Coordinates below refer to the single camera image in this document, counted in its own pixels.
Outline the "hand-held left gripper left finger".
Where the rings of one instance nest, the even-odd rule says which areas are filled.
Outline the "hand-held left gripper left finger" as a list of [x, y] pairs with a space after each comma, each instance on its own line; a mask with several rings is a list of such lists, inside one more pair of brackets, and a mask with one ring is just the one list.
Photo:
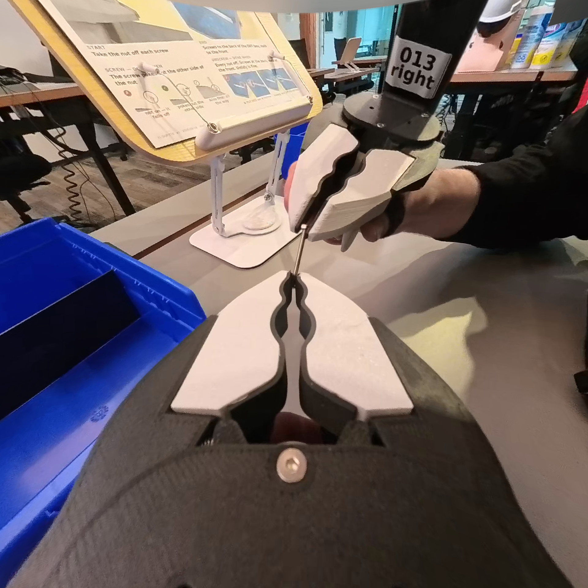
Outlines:
[[227, 304], [214, 316], [171, 401], [171, 413], [232, 420], [248, 442], [268, 445], [288, 397], [283, 343], [288, 306], [286, 270]]

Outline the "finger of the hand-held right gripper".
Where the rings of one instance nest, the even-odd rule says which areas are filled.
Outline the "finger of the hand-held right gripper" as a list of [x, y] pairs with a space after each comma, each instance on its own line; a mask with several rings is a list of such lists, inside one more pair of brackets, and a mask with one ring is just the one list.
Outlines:
[[334, 123], [303, 151], [287, 178], [287, 209], [291, 232], [311, 228], [327, 198], [337, 192], [354, 166], [359, 141]]
[[342, 243], [352, 243], [361, 226], [382, 213], [393, 187], [415, 161], [400, 151], [369, 151], [360, 171], [327, 197], [307, 233], [308, 241], [341, 238]]

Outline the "plain blue plastic bin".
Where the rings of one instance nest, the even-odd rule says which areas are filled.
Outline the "plain blue plastic bin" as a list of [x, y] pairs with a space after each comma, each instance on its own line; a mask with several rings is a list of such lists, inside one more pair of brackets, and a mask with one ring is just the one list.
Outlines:
[[302, 143], [308, 128], [309, 122], [305, 121], [289, 129], [289, 142], [285, 148], [285, 158], [291, 157], [297, 159], [301, 150]]

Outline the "silver metal bolt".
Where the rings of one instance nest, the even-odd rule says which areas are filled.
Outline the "silver metal bolt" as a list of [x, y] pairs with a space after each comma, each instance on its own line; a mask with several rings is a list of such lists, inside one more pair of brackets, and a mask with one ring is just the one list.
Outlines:
[[300, 228], [301, 228], [300, 242], [299, 242], [299, 246], [298, 246], [298, 252], [296, 254], [295, 265], [294, 265], [293, 270], [292, 270], [292, 275], [293, 276], [298, 276], [299, 275], [300, 264], [301, 264], [301, 261], [302, 261], [302, 256], [303, 256], [303, 252], [304, 252], [304, 248], [305, 248], [305, 243], [306, 243], [306, 239], [307, 239], [307, 232], [308, 232], [308, 226], [307, 226], [307, 224], [303, 224]]

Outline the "blue bin with black divider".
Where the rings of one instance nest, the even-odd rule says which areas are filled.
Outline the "blue bin with black divider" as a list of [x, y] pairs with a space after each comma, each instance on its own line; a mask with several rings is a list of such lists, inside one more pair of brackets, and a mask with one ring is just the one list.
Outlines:
[[1, 334], [114, 270], [139, 319], [1, 419], [1, 587], [59, 514], [108, 419], [206, 315], [171, 278], [51, 218], [1, 235]]

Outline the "person's right hand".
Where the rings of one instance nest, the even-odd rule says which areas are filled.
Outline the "person's right hand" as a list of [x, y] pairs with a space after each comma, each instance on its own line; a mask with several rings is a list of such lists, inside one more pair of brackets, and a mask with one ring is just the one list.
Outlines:
[[435, 169], [419, 189], [394, 193], [385, 211], [363, 224], [360, 233], [371, 243], [398, 233], [449, 238], [472, 216], [480, 192], [470, 169]]

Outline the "brown cardboard box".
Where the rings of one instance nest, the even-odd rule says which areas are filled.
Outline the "brown cardboard box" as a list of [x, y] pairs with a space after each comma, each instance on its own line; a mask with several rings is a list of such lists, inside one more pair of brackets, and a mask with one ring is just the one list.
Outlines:
[[504, 69], [523, 14], [524, 10], [519, 10], [500, 21], [479, 21], [456, 73], [488, 73]]

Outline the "black office chair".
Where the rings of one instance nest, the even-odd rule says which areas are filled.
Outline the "black office chair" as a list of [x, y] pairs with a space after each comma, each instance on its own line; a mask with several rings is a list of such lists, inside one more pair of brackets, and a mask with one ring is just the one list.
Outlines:
[[258, 140], [254, 143], [249, 143], [241, 148], [231, 150], [229, 151], [229, 154], [238, 156], [240, 159], [240, 164], [243, 165], [252, 161], [252, 155], [255, 152], [261, 151], [262, 154], [266, 155], [268, 153], [273, 152], [274, 149], [275, 139], [271, 136], [268, 138]]
[[22, 138], [1, 139], [1, 201], [8, 202], [23, 224], [33, 222], [29, 216], [30, 206], [20, 194], [43, 182], [52, 171], [52, 164], [36, 155], [25, 145]]

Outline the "white hard hat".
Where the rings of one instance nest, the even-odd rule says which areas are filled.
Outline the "white hard hat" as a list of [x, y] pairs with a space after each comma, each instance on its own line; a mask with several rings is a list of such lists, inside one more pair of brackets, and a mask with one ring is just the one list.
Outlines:
[[479, 23], [494, 24], [508, 20], [522, 6], [523, 1], [487, 1], [482, 11]]

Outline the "small wooden book stand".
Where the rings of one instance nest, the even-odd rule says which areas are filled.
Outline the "small wooden book stand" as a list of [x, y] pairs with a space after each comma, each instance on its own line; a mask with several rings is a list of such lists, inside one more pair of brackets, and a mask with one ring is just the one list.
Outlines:
[[332, 62], [333, 65], [345, 66], [352, 63], [356, 57], [358, 48], [361, 45], [361, 37], [353, 38], [335, 38], [334, 51], [336, 60]]

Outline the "white wipes canister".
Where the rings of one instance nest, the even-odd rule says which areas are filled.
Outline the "white wipes canister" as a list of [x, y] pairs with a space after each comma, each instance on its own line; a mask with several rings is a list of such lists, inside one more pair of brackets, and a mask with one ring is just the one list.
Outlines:
[[580, 70], [587, 68], [587, 19], [569, 52], [569, 59]]
[[554, 11], [554, 4], [544, 4], [533, 8], [523, 28], [523, 36], [512, 57], [509, 69], [526, 70], [543, 39]]
[[539, 42], [539, 45], [533, 55], [530, 67], [534, 70], [549, 70], [559, 66], [557, 55], [559, 54], [560, 45], [569, 25], [573, 22], [561, 22], [559, 24], [549, 25], [545, 34]]

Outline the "white stand with wooden board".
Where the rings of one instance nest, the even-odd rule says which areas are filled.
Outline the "white stand with wooden board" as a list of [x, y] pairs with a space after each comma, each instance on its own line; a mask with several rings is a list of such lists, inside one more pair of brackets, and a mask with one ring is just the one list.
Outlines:
[[[189, 2], [238, 11], [243, 11], [245, 7], [238, 1]], [[318, 114], [322, 108], [322, 101], [315, 83], [291, 48], [283, 32], [285, 41], [278, 41], [277, 46], [285, 52], [286, 57], [295, 62], [298, 70], [306, 71], [303, 74], [304, 81], [312, 82], [313, 107], [307, 117], [292, 125], [262, 132], [242, 143], [221, 147], [210, 152], [199, 149], [192, 139], [164, 148], [154, 148], [114, 99], [97, 74], [89, 67], [72, 42], [55, 25], [40, 5], [40, 1], [10, 1], [10, 4], [37, 35], [42, 45], [48, 49], [64, 70], [70, 74], [78, 87], [83, 90], [92, 105], [114, 127], [114, 130], [122, 135], [122, 139], [127, 145], [141, 155], [163, 164], [188, 165], [197, 161], [209, 164], [211, 225], [193, 233], [189, 239], [192, 246], [235, 268], [252, 269], [268, 261], [298, 236], [290, 231], [283, 197], [280, 193], [282, 164], [285, 158], [285, 148], [290, 138], [289, 129]], [[272, 15], [266, 12], [258, 13], [266, 14], [265, 20], [268, 23], [270, 35], [276, 35], [280, 28]], [[234, 212], [225, 214], [223, 212], [225, 156], [231, 150], [271, 136], [275, 136], [276, 139], [275, 150], [268, 172], [268, 182], [264, 190], [259, 196], [254, 196], [252, 202], [244, 204]]]

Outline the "printed instruction sheet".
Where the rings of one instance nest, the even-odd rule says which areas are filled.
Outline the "printed instruction sheet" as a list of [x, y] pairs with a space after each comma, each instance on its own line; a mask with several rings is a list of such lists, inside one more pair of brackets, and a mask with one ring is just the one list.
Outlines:
[[312, 82], [265, 13], [189, 1], [40, 1], [154, 148], [206, 152], [309, 115]]

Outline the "wooden desk with black legs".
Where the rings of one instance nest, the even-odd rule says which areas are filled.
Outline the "wooden desk with black legs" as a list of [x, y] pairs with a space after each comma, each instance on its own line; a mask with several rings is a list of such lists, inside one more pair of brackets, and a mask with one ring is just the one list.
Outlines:
[[[51, 130], [67, 131], [74, 127], [84, 143], [76, 149], [51, 135]], [[136, 210], [122, 187], [107, 154], [117, 153], [123, 160], [130, 148], [122, 135], [99, 114], [83, 90], [76, 84], [1, 85], [1, 139], [24, 140], [40, 134], [57, 149], [55, 165], [68, 165], [91, 158], [110, 188], [124, 215]]]

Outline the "wooden table with black frame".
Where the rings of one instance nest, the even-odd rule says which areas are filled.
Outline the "wooden table with black frame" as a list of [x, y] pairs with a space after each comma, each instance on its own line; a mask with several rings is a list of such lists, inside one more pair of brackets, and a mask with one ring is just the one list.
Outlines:
[[446, 159], [483, 162], [542, 142], [573, 109], [582, 75], [571, 61], [550, 70], [455, 74], [446, 94], [453, 126]]

